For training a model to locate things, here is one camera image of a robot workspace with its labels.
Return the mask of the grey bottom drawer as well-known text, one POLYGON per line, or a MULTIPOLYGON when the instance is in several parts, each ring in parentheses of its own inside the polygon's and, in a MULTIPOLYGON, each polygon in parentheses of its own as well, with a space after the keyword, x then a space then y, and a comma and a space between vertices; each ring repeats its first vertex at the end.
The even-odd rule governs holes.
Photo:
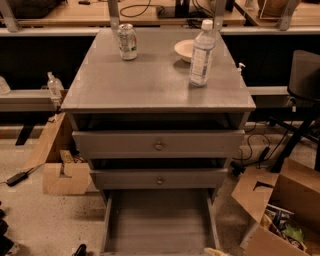
POLYGON ((100 256, 204 256, 221 248, 208 189, 113 190, 106 197, 100 256))

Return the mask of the grey drawer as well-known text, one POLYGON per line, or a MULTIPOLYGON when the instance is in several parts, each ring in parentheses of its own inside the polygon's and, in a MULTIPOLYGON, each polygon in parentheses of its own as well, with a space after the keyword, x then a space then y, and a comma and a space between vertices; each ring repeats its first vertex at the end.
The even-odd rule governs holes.
POLYGON ((213 169, 113 169, 92 170, 97 189, 219 188, 227 170, 213 169))
POLYGON ((228 158, 237 151, 244 131, 75 131, 72 136, 87 160, 228 158))
POLYGON ((113 190, 106 197, 100 256, 204 256, 221 248, 208 189, 113 190))

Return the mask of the grey middle drawer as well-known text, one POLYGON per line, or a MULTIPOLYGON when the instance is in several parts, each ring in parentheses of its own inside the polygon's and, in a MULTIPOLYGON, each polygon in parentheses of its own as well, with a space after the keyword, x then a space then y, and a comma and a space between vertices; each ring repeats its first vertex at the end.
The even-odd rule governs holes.
POLYGON ((97 189, 219 188, 227 170, 213 169, 113 169, 92 170, 97 189))

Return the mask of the grey wooden drawer cabinet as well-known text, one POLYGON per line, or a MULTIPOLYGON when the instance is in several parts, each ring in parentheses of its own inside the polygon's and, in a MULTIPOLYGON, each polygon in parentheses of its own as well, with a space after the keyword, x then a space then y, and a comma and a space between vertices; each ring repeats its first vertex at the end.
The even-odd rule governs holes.
MULTIPOLYGON (((73 133, 244 131, 255 104, 223 40, 216 42, 207 85, 197 88, 189 83, 188 63, 174 51, 177 42, 194 38, 196 31, 140 28, 137 34, 138 56, 132 61, 120 58, 111 30, 95 37, 62 104, 73 133)), ((91 174, 113 169, 227 170, 231 157, 83 158, 91 174)))

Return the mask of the grey top drawer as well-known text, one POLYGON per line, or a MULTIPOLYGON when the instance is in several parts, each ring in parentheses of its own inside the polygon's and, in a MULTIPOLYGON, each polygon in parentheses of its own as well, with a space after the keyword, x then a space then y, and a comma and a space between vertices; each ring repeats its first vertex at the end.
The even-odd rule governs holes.
POLYGON ((87 160, 228 158, 237 151, 244 131, 75 131, 72 136, 87 160))

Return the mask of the items inside cardboard box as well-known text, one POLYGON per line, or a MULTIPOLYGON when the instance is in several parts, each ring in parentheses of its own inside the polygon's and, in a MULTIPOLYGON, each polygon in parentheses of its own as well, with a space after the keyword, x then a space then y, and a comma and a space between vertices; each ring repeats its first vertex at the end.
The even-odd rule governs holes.
POLYGON ((294 213, 289 210, 268 204, 260 225, 296 248, 306 251, 304 233, 301 228, 292 224, 291 218, 293 216, 294 213))

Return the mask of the cardboard box right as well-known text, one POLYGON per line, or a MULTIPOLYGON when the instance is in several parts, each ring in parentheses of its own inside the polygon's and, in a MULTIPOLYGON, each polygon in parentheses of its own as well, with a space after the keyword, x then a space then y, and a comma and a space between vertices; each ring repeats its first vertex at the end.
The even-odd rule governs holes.
POLYGON ((320 256, 320 172, 289 158, 279 173, 250 167, 232 197, 251 216, 240 243, 245 256, 320 256), (293 225, 304 234, 304 251, 261 225, 269 204, 293 213, 293 225))

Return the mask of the cardboard box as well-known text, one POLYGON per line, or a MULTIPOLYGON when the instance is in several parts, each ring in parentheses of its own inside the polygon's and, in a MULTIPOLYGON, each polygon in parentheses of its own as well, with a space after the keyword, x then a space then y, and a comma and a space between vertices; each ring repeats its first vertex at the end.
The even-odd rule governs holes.
POLYGON ((251 216, 240 243, 245 256, 320 256, 320 172, 289 158, 279 173, 250 167, 232 197, 251 216), (304 251, 261 225, 269 204, 293 213, 293 225, 304 234, 304 251))
POLYGON ((44 194, 82 195, 96 192, 86 162, 63 162, 60 151, 72 152, 74 149, 68 117, 60 113, 50 118, 24 165, 25 169, 40 166, 44 194))

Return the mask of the cardboard box left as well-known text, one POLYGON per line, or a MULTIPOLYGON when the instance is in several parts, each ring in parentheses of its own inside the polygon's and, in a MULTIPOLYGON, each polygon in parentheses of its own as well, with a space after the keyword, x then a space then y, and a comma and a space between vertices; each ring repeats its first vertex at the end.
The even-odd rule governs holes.
POLYGON ((44 194, 82 195, 96 192, 86 162, 63 162, 60 151, 72 152, 74 149, 68 117, 60 113, 50 118, 24 165, 25 169, 40 166, 44 194))

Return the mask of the white pump dispenser bottle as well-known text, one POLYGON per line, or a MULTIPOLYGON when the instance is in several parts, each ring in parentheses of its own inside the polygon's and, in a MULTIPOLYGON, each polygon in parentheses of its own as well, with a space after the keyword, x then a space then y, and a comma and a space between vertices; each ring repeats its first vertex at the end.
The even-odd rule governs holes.
POLYGON ((242 62, 239 62, 237 70, 240 73, 240 75, 242 75, 245 68, 246 68, 246 65, 243 64, 242 62))

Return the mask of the black office chair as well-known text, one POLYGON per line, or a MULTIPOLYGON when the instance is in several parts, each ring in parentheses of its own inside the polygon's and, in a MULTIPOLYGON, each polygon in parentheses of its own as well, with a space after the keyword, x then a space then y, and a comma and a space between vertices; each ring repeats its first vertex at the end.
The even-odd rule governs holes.
POLYGON ((292 58, 290 81, 287 92, 294 98, 311 102, 311 108, 304 113, 304 121, 295 128, 283 121, 270 118, 272 125, 278 124, 293 132, 283 151, 271 168, 272 173, 279 173, 284 159, 287 158, 302 137, 319 143, 319 138, 312 136, 311 123, 320 116, 320 55, 304 50, 295 50, 292 58))

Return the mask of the black power adapter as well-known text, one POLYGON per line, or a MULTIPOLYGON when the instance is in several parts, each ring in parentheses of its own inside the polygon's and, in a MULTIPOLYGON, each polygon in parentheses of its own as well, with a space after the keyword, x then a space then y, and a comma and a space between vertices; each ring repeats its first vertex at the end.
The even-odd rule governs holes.
POLYGON ((9 187, 13 187, 27 178, 28 178, 28 174, 26 172, 19 172, 19 173, 15 174, 14 176, 12 176, 11 178, 9 178, 6 181, 6 184, 9 187))

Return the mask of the clear plastic water bottle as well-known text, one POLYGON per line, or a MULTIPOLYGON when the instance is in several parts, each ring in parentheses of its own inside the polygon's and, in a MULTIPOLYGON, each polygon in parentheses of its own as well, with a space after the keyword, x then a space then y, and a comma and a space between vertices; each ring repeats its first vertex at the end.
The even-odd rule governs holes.
POLYGON ((211 72, 214 48, 215 31, 213 29, 213 21, 205 19, 201 24, 201 32, 193 41, 189 70, 189 83, 191 85, 203 87, 207 84, 211 72))

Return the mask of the clear bottle on shelf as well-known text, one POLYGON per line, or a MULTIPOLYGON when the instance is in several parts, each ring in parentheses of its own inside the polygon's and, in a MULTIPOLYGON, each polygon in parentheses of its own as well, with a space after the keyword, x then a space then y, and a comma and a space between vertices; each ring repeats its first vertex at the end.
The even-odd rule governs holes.
POLYGON ((61 92, 64 90, 62 82, 59 78, 55 77, 52 72, 47 73, 48 82, 47 86, 53 97, 61 97, 61 92))

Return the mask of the silver soda can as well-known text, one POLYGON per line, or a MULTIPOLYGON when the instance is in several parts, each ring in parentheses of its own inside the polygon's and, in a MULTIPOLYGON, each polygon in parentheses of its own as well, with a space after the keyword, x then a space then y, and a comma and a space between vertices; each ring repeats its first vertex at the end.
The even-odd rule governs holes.
POLYGON ((124 60, 137 57, 137 37, 132 24, 125 23, 118 27, 120 56, 124 60))

